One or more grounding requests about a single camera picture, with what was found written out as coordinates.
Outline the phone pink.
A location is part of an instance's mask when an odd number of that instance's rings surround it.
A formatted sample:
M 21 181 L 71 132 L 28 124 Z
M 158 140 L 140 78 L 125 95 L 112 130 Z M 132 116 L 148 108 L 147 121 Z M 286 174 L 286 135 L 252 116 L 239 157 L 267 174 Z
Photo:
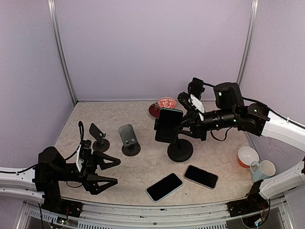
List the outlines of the phone pink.
M 184 173 L 184 178 L 209 189 L 215 189 L 218 181 L 216 174 L 207 172 L 193 165 L 188 166 Z

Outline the phone blue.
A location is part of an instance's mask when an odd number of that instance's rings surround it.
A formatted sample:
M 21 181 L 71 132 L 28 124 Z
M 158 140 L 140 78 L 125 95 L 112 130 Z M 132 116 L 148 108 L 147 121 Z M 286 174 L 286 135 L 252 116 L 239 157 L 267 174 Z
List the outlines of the phone blue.
M 162 108 L 158 119 L 155 120 L 155 140 L 163 143 L 174 143 L 178 131 L 175 128 L 180 125 L 183 111 L 169 108 Z
M 159 202 L 179 189 L 182 185 L 183 181 L 175 173 L 171 173 L 149 186 L 146 189 L 146 193 L 153 202 Z

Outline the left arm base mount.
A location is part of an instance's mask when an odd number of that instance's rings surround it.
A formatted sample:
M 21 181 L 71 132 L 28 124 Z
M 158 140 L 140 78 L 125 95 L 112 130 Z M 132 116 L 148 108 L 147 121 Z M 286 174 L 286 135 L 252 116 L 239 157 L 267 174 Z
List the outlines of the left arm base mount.
M 80 217 L 82 207 L 81 202 L 62 198 L 60 200 L 46 200 L 42 204 L 44 210 L 76 218 Z

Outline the folding phone stand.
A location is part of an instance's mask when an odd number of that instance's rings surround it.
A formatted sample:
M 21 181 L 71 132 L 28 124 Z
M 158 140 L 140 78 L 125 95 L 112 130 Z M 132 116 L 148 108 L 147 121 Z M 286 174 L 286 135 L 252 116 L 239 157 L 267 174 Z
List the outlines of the folding phone stand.
M 123 142 L 122 152 L 126 156 L 136 156 L 141 150 L 141 146 L 135 135 L 133 126 L 131 124 L 119 127 L 119 134 Z
M 95 139 L 92 145 L 94 151 L 103 153 L 110 148 L 110 142 L 105 138 L 106 134 L 104 134 L 94 123 L 91 123 L 89 133 Z

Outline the black pole stand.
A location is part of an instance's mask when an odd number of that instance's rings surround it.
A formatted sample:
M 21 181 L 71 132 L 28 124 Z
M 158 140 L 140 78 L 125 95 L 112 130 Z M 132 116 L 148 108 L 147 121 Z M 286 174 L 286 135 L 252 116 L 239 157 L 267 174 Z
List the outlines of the black pole stand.
M 168 157 L 174 162 L 184 162 L 193 154 L 193 145 L 185 139 L 179 139 L 178 135 L 174 143 L 167 148 Z

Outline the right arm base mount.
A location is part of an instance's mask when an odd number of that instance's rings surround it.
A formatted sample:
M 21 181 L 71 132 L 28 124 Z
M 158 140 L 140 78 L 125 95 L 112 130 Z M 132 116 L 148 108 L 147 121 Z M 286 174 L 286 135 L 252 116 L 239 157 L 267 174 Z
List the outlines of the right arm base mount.
M 268 199 L 264 199 L 260 194 L 262 180 L 255 182 L 244 199 L 234 200 L 227 203 L 230 217 L 237 217 L 254 212 L 258 212 L 270 207 Z

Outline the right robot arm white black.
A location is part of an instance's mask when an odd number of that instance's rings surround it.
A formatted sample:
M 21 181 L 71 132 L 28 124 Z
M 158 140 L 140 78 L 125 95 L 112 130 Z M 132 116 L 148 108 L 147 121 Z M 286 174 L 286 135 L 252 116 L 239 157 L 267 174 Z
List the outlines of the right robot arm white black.
M 174 128 L 180 134 L 205 139 L 208 131 L 237 128 L 239 131 L 284 142 L 299 150 L 305 149 L 305 127 L 284 117 L 262 102 L 241 95 L 237 83 L 213 85 L 217 110 L 204 112 L 201 94 L 207 84 L 197 78 L 188 84 L 188 91 L 178 95 L 187 113 Z

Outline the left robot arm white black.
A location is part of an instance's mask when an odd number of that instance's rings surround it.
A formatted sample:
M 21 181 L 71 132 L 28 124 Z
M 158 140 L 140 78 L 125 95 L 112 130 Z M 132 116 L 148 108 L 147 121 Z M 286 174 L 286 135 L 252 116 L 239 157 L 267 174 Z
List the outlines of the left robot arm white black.
M 97 168 L 105 170 L 118 166 L 121 161 L 90 146 L 80 144 L 75 151 L 76 162 L 68 163 L 59 151 L 50 146 L 38 155 L 38 163 L 23 170 L 0 169 L 0 193 L 36 200 L 43 207 L 62 212 L 67 202 L 61 197 L 59 182 L 77 182 L 92 195 L 98 195 L 118 184 L 111 177 L 99 176 Z

